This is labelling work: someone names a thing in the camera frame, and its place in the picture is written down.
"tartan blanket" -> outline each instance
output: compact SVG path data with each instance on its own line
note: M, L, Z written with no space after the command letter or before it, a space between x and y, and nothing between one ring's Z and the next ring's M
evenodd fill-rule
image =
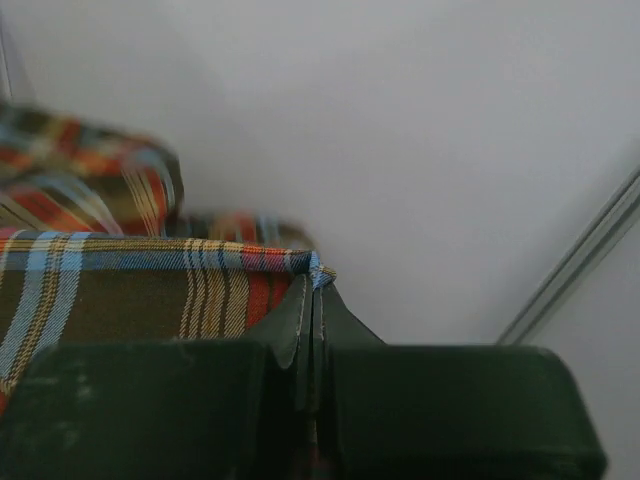
M157 141L0 104L0 411L57 342L235 337L293 276L334 279L296 228L182 200Z

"plaid cushion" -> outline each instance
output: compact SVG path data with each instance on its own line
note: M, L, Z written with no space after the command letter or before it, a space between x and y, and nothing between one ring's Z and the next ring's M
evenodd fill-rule
M332 281L295 228L182 195L157 142L0 104L0 392L58 341L235 337L294 275Z

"gray wall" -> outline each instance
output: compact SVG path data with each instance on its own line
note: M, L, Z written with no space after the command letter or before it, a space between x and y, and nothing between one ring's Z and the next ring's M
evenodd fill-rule
M532 340L569 365L610 455L608 480L640 478L640 225Z
M637 0L1 0L18 99L302 221L398 342L492 341L631 170Z

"dark green object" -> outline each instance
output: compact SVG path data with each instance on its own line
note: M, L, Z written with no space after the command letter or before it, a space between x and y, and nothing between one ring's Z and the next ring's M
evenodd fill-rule
M602 478L552 354L388 346L311 288L240 340L44 352L0 420L0 478L287 478L309 412L341 478Z

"plaid fabric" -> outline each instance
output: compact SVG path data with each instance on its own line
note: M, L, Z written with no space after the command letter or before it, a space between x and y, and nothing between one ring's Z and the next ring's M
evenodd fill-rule
M181 218L182 195L157 142L0 104L0 411L32 356L59 341L235 337L294 275L332 281L295 228Z
M183 189L156 141L0 104L0 225L161 235Z

